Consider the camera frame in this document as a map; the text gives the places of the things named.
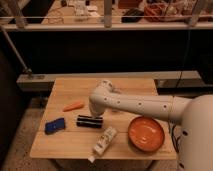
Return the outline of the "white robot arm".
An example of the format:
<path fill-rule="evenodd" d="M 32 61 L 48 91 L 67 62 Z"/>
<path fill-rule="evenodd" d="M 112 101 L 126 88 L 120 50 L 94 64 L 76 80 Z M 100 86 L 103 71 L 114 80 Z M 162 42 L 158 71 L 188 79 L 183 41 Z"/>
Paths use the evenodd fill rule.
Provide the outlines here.
<path fill-rule="evenodd" d="M 213 171 L 213 95 L 190 99 L 117 94 L 113 89 L 109 80 L 103 80 L 90 93 L 92 116 L 112 108 L 180 125 L 178 171 Z"/>

